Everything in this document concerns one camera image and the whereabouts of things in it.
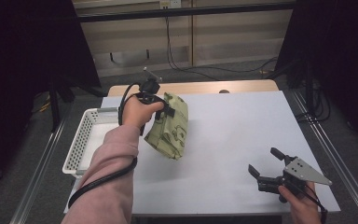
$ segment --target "human hand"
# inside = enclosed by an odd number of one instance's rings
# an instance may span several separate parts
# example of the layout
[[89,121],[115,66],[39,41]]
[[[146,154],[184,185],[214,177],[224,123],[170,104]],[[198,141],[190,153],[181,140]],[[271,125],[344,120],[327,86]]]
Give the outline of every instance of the human hand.
[[123,124],[132,125],[139,129],[152,118],[153,113],[162,109],[162,102],[151,105],[142,104],[136,97],[132,96],[126,103],[123,112]]
[[[315,199],[314,192],[312,192],[312,190],[315,191],[315,184],[313,182],[307,182],[307,185],[310,188],[306,188],[305,192],[307,192],[310,197]],[[321,223],[318,213],[318,205],[316,203],[314,203],[304,195],[298,195],[296,197],[285,186],[279,186],[278,191],[283,196],[283,198],[285,198],[287,202],[290,203],[292,219],[296,224]]]

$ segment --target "pink sleeve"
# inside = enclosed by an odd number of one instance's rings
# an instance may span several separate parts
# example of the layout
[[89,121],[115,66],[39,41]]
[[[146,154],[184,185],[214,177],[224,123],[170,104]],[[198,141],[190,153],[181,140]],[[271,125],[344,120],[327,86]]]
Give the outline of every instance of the pink sleeve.
[[[121,170],[138,155],[139,129],[122,125],[108,132],[79,186]],[[133,172],[78,198],[62,223],[131,223]]]

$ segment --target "green bag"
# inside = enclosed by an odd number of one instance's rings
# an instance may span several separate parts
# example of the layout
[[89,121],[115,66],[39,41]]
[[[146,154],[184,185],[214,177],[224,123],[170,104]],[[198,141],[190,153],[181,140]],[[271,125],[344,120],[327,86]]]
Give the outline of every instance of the green bag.
[[161,113],[146,135],[145,141],[162,155],[179,160],[183,156],[187,135],[188,110],[186,102],[172,93],[164,93],[164,101],[175,110],[174,116]]

